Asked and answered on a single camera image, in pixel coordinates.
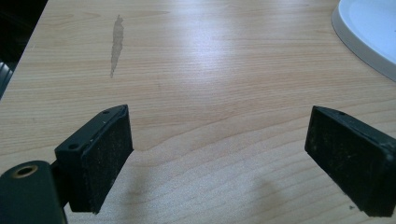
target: white round tray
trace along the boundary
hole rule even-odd
[[[332,26],[358,57],[396,81],[396,0],[341,0]]]

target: dark stain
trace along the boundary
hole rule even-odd
[[[113,77],[114,70],[116,70],[117,62],[119,61],[119,57],[121,55],[122,50],[122,39],[123,39],[123,19],[120,15],[117,17],[116,22],[114,23],[113,29],[113,49],[111,50],[111,72],[110,76]]]

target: screw hole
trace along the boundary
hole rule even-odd
[[[32,175],[34,172],[36,172],[38,167],[36,165],[28,165],[28,166],[23,166],[22,168],[18,169],[12,177],[14,178],[24,178],[26,176]]]
[[[78,148],[78,144],[69,145],[69,149],[76,149],[76,148]]]

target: wooden table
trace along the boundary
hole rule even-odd
[[[101,212],[67,205],[70,223],[394,223],[360,212],[304,151],[313,105],[396,137],[396,83],[335,34],[337,4],[49,0],[0,103],[0,170],[54,161],[127,104],[135,152]]]

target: light wood grain surface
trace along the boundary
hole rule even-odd
[[[396,83],[340,41],[337,4],[49,0],[0,102],[0,171],[54,161],[127,104],[135,152],[101,212],[67,205],[70,223],[395,223],[360,212],[304,152],[312,105],[396,137]]]

